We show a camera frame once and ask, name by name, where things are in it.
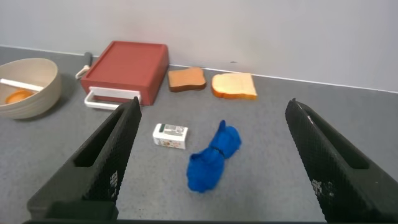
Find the brown bread slice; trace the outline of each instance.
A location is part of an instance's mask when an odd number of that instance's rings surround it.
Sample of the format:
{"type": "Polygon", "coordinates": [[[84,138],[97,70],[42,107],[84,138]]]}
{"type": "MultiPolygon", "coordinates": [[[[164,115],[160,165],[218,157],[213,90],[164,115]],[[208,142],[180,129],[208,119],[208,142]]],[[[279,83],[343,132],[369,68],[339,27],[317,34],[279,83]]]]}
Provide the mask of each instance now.
{"type": "Polygon", "coordinates": [[[206,88],[206,79],[201,68],[169,71],[169,87],[172,92],[202,90],[206,88]]]}

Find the blue cloth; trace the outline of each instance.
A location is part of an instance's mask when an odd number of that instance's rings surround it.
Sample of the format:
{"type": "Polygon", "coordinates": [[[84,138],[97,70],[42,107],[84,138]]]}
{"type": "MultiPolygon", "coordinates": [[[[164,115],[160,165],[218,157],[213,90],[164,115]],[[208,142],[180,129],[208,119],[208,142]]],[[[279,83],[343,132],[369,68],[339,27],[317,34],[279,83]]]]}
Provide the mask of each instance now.
{"type": "Polygon", "coordinates": [[[222,120],[209,146],[190,156],[187,170],[189,189],[203,193],[216,187],[224,171],[224,160],[230,158],[241,143],[238,131],[222,120]]]}

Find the white bread slice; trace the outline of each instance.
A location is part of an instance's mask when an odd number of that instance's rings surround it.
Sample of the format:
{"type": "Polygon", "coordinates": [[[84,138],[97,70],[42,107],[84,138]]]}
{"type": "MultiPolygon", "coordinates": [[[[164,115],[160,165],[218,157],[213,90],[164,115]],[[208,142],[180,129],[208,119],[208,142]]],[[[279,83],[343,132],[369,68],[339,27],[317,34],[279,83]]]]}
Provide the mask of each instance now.
{"type": "Polygon", "coordinates": [[[213,76],[213,94],[226,99],[257,99],[256,88],[250,73],[225,73],[213,76]]]}

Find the white stick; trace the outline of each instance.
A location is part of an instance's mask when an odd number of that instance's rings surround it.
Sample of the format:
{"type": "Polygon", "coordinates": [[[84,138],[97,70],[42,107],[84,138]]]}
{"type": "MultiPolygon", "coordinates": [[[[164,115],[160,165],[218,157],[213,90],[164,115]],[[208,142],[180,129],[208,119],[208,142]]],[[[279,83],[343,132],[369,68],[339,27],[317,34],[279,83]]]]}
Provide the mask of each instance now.
{"type": "Polygon", "coordinates": [[[13,80],[7,80],[5,78],[0,78],[0,83],[9,85],[9,86],[13,86],[13,87],[24,88],[26,90],[33,90],[33,91],[43,90],[43,87],[41,87],[41,86],[17,82],[17,81],[13,81],[13,80]]]}

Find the white handle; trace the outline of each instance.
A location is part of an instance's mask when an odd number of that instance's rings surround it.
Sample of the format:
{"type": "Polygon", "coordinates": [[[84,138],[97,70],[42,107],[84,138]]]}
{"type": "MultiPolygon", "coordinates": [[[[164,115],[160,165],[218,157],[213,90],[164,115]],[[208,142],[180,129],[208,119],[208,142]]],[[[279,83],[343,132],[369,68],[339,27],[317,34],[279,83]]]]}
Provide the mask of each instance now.
{"type": "Polygon", "coordinates": [[[13,86],[13,87],[24,88],[26,90],[33,90],[33,91],[42,91],[43,90],[43,87],[41,87],[41,86],[18,82],[18,81],[14,81],[14,80],[8,80],[5,78],[0,78],[0,83],[9,85],[9,86],[13,86]]]}
{"type": "Polygon", "coordinates": [[[85,98],[85,105],[90,108],[99,108],[106,110],[115,110],[120,104],[112,104],[112,103],[98,103],[93,101],[94,96],[107,96],[113,98],[122,98],[122,99],[134,99],[134,97],[138,97],[138,101],[141,101],[141,94],[139,91],[134,90],[118,90],[112,88],[103,88],[103,87],[89,87],[90,92],[87,94],[85,98]]]}
{"type": "Polygon", "coordinates": [[[85,74],[85,72],[87,72],[89,69],[90,69],[90,66],[85,65],[78,73],[76,73],[75,78],[76,79],[81,78],[85,74]]]}

